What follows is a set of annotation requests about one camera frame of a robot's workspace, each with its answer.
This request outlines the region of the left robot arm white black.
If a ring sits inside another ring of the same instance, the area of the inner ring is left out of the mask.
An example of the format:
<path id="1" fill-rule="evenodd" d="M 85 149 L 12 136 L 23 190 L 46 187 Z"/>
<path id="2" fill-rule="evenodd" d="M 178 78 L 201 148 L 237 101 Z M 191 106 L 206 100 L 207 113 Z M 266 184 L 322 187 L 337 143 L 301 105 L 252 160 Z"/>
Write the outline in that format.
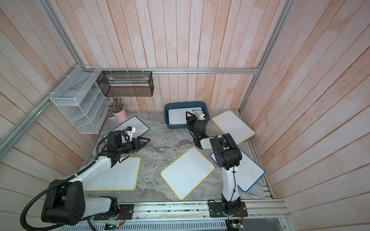
<path id="1" fill-rule="evenodd" d="M 85 218 L 105 214 L 116 218 L 120 207 L 115 197 L 85 199 L 86 189 L 103 173 L 124 160 L 121 155 L 138 152 L 150 142 L 149 138 L 130 138 L 124 131 L 112 131 L 97 146 L 97 156 L 74 175 L 50 183 L 43 205 L 41 220 L 59 225 L 75 225 Z"/>

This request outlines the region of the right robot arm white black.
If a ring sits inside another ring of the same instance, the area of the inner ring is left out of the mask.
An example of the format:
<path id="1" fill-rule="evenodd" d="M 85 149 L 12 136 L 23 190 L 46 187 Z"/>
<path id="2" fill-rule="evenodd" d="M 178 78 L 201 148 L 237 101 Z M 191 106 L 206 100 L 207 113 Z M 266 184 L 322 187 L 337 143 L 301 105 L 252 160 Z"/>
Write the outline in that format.
<path id="1" fill-rule="evenodd" d="M 197 148 L 212 149 L 218 166 L 223 175 L 223 191 L 220 203 L 212 202 L 211 209 L 221 208 L 228 216 L 241 208 L 241 198 L 237 186 L 237 171 L 242 160 L 242 153 L 229 133 L 220 136 L 206 134 L 206 120 L 198 119 L 198 115 L 186 111 L 189 133 Z"/>

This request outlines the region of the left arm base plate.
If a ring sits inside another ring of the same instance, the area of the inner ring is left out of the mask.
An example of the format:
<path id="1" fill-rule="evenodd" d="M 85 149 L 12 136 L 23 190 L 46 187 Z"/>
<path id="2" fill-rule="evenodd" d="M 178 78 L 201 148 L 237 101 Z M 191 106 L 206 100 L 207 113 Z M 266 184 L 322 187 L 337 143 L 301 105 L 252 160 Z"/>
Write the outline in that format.
<path id="1" fill-rule="evenodd" d="M 118 204 L 112 206 L 108 212 L 96 214 L 93 220 L 131 220 L 133 217 L 134 204 Z"/>

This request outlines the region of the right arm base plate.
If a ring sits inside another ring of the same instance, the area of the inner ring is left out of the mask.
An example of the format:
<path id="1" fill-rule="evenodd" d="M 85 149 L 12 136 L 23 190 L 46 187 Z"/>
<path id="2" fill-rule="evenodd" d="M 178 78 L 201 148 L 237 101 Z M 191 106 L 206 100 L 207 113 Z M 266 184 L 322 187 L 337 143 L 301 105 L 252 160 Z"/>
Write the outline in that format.
<path id="1" fill-rule="evenodd" d="M 209 207 L 209 214 L 211 218 L 248 217 L 247 208 L 244 202 L 232 203 L 232 205 L 229 206 L 224 202 L 209 200 L 207 205 Z"/>

